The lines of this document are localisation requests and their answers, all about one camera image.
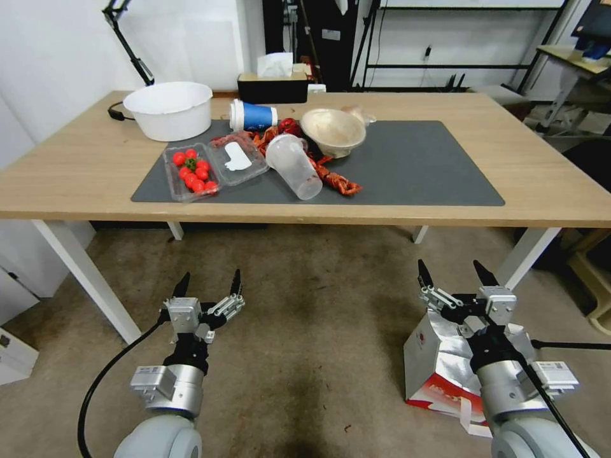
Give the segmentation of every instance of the tissue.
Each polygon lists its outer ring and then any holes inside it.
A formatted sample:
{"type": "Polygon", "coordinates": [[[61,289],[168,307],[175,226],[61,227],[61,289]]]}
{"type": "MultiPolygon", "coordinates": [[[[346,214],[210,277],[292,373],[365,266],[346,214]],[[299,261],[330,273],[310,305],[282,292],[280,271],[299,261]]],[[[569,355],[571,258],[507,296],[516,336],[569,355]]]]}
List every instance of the tissue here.
{"type": "Polygon", "coordinates": [[[293,74],[293,53],[272,53],[261,56],[256,62],[259,78],[281,78],[293,74]]]}

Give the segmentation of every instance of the white table leg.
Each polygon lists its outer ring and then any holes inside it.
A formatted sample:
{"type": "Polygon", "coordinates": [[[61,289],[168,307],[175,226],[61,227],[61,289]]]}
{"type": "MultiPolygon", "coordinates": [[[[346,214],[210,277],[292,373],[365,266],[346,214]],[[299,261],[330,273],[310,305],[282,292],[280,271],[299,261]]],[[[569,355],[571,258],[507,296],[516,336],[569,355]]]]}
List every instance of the white table leg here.
{"type": "Polygon", "coordinates": [[[117,332],[121,334],[121,337],[128,344],[140,337],[141,332],[134,320],[66,223],[40,219],[34,219],[32,222],[110,320],[117,332]]]}
{"type": "Polygon", "coordinates": [[[425,237],[428,226],[418,226],[412,235],[412,240],[415,244],[422,243],[422,239],[425,237]]]}
{"type": "Polygon", "coordinates": [[[579,81],[579,75],[573,69],[563,68],[562,75],[560,78],[560,92],[556,96],[555,100],[547,109],[545,113],[545,118],[541,121],[537,126],[535,126],[535,131],[546,134],[549,130],[549,126],[556,119],[558,115],[558,111],[562,108],[562,105],[565,104],[568,95],[573,90],[573,87],[579,81]]]}
{"type": "Polygon", "coordinates": [[[561,228],[530,228],[524,232],[496,272],[498,282],[514,289],[561,228]]]}
{"type": "Polygon", "coordinates": [[[183,231],[183,227],[180,223],[176,221],[168,221],[167,225],[170,226],[170,231],[172,231],[172,235],[176,240],[182,240],[185,232],[183,231]]]}

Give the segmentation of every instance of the paper cup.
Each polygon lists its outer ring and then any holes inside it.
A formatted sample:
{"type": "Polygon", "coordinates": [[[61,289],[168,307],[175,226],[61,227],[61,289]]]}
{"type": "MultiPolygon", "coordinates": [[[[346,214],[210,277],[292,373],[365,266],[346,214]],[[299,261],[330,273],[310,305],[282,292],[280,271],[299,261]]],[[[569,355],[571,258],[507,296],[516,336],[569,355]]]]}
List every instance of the paper cup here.
{"type": "Polygon", "coordinates": [[[239,130],[265,130],[278,124],[278,112],[274,107],[252,105],[234,99],[229,106],[229,127],[239,130]]]}

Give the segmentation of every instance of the clear plastic cup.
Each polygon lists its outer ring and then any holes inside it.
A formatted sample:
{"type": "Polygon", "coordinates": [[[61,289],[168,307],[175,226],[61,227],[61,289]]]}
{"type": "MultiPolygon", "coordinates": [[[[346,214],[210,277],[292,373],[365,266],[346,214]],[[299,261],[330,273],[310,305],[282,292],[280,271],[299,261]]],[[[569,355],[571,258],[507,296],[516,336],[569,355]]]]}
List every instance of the clear plastic cup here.
{"type": "Polygon", "coordinates": [[[275,169],[301,200],[315,197],[323,188],[314,166],[306,155],[307,142],[291,134],[274,138],[265,153],[270,167],[275,169]]]}

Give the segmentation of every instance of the wooden table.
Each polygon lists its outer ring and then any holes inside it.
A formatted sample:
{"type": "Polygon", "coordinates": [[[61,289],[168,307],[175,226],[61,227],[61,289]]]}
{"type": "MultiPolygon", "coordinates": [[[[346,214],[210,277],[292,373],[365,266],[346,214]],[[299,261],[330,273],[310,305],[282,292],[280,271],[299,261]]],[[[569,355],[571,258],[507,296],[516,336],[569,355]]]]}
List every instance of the wooden table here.
{"type": "MultiPolygon", "coordinates": [[[[359,104],[379,120],[440,120],[505,199],[503,207],[132,202],[165,144],[145,138],[132,121],[109,118],[106,109],[124,95],[109,94],[0,172],[0,218],[34,219],[128,342],[140,331],[63,220],[526,226],[496,271],[509,288],[562,226],[611,227],[611,195],[482,94],[311,94],[307,104],[277,109],[280,118],[299,118],[315,107],[359,104]]],[[[212,105],[213,118],[227,118],[228,99],[212,105]]]]}
{"type": "MultiPolygon", "coordinates": [[[[611,66],[611,56],[602,57],[596,62],[586,62],[581,59],[581,53],[569,46],[543,45],[538,46],[537,51],[548,56],[552,62],[559,64],[563,68],[563,75],[560,80],[560,92],[547,109],[543,121],[537,124],[535,130],[542,134],[547,133],[549,126],[558,116],[558,112],[571,91],[579,80],[589,80],[594,75],[602,73],[611,66]]],[[[611,90],[611,85],[601,83],[605,88],[611,90]]]]}

